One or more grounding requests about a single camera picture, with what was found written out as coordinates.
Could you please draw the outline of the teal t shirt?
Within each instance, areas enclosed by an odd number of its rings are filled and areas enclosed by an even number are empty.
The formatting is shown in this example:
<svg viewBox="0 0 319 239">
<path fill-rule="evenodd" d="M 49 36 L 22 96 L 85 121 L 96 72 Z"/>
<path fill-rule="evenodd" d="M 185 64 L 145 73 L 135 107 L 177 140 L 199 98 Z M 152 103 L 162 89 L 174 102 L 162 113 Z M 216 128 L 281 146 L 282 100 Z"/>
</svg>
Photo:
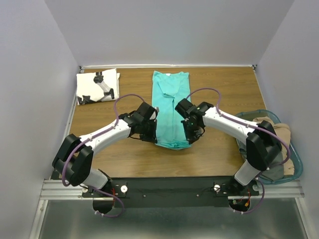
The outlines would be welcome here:
<svg viewBox="0 0 319 239">
<path fill-rule="evenodd" d="M 189 73 L 154 71 L 152 81 L 152 106 L 159 108 L 157 145 L 173 150 L 189 148 L 181 123 L 183 117 L 175 110 L 177 104 L 190 94 Z"/>
</svg>

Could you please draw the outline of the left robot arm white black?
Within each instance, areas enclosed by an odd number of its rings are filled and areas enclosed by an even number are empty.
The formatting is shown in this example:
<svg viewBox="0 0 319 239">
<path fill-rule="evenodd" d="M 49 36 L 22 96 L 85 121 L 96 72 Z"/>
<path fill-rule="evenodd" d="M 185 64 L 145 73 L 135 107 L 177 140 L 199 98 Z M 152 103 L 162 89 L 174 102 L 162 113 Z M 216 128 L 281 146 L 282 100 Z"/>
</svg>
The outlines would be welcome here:
<svg viewBox="0 0 319 239">
<path fill-rule="evenodd" d="M 112 190 L 112 179 L 102 170 L 92 168 L 92 161 L 104 148 L 138 134 L 138 140 L 157 143 L 156 128 L 159 109 L 143 102 L 137 110 L 118 115 L 109 125 L 80 137 L 65 137 L 53 168 L 72 186 L 84 184 L 104 197 Z"/>
</svg>

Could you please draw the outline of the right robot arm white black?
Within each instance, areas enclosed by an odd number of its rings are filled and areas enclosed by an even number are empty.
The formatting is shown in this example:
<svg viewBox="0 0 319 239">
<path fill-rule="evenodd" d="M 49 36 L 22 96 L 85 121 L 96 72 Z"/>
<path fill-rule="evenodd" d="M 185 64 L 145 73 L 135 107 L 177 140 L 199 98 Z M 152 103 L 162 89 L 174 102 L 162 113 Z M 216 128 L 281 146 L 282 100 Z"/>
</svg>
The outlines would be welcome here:
<svg viewBox="0 0 319 239">
<path fill-rule="evenodd" d="M 196 106 L 188 99 L 182 99 L 175 110 L 183 118 L 181 123 L 189 144 L 199 140 L 207 126 L 234 137 L 246 146 L 245 162 L 226 183 L 225 190 L 229 194 L 241 195 L 245 192 L 252 180 L 274 166 L 275 158 L 282 152 L 284 143 L 267 121 L 247 121 L 220 111 L 207 102 Z"/>
</svg>

